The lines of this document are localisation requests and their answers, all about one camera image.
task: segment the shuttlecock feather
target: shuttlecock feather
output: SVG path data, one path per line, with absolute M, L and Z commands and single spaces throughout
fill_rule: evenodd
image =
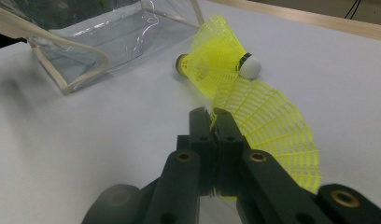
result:
M 320 176 L 313 135 L 281 92 L 261 81 L 237 79 L 219 85 L 213 106 L 233 114 L 251 148 L 269 152 L 301 187 L 317 191 Z

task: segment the clear plastic container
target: clear plastic container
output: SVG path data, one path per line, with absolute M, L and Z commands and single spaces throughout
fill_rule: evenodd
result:
M 195 0 L 0 0 L 0 21 L 69 93 L 194 35 L 203 16 Z

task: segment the cable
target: cable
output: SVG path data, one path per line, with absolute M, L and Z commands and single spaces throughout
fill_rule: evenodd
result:
M 356 9 L 354 9 L 353 15 L 351 15 L 350 17 L 351 20 L 353 19 L 354 14 L 356 14 L 356 11 L 359 8 L 360 3 L 361 3 L 361 0 L 359 0 L 359 3 L 357 4 Z
M 345 15 L 345 19 L 347 18 L 348 14 L 350 14 L 351 10 L 353 10 L 353 7 L 354 7 L 356 4 L 357 4 L 357 7 L 358 7 L 358 5 L 360 4 L 360 0 L 356 0 L 356 1 L 354 2 L 354 4 L 353 4 L 353 6 L 351 7 L 351 9 L 348 10 L 347 14 Z

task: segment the brass insert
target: brass insert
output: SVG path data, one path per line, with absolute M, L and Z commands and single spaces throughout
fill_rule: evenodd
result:
M 178 161 L 190 161 L 191 160 L 191 154 L 188 152 L 182 152 L 176 155 L 176 159 Z
M 332 191 L 331 196 L 337 203 L 345 207 L 355 208 L 360 206 L 360 201 L 347 191 L 336 189 Z
M 253 153 L 249 154 L 249 158 L 252 161 L 256 161 L 256 162 L 267 161 L 267 157 L 265 155 L 261 154 L 260 152 L 253 152 Z

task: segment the yellow shuttlecock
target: yellow shuttlecock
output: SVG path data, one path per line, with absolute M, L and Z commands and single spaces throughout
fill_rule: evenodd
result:
M 252 80 L 261 71 L 261 63 L 244 50 L 222 16 L 214 16 L 200 27 L 191 53 L 177 57 L 173 67 L 208 98 L 214 96 L 221 80 Z
M 301 187 L 317 191 L 321 177 L 313 135 L 282 93 L 261 81 L 237 79 L 218 86 L 213 107 L 233 114 L 251 148 L 269 152 Z

